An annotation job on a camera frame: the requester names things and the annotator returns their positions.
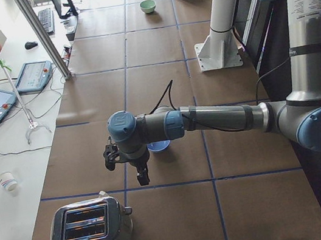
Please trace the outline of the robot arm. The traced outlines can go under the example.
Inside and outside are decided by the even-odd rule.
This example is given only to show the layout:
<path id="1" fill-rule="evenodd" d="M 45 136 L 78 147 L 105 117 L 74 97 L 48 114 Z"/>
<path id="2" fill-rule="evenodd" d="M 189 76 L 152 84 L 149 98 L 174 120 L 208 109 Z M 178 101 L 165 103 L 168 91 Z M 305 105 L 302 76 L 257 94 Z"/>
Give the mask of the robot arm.
<path id="1" fill-rule="evenodd" d="M 255 106 L 163 106 L 138 116 L 116 112 L 107 122 L 107 169 L 129 163 L 137 169 L 138 182 L 148 185 L 148 144 L 199 129 L 261 129 L 321 152 L 321 0 L 286 1 L 292 91 L 285 100 Z"/>

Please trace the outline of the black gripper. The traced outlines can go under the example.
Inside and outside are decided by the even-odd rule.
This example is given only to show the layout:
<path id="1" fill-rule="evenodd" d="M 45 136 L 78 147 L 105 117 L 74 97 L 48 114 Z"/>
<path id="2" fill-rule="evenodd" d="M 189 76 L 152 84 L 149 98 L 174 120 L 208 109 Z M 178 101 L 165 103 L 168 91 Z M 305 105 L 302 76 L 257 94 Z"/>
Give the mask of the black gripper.
<path id="1" fill-rule="evenodd" d="M 150 183 L 147 167 L 149 158 L 150 152 L 149 150 L 145 149 L 140 156 L 131 159 L 129 162 L 130 165 L 137 168 L 137 180 L 141 186 L 148 185 Z"/>

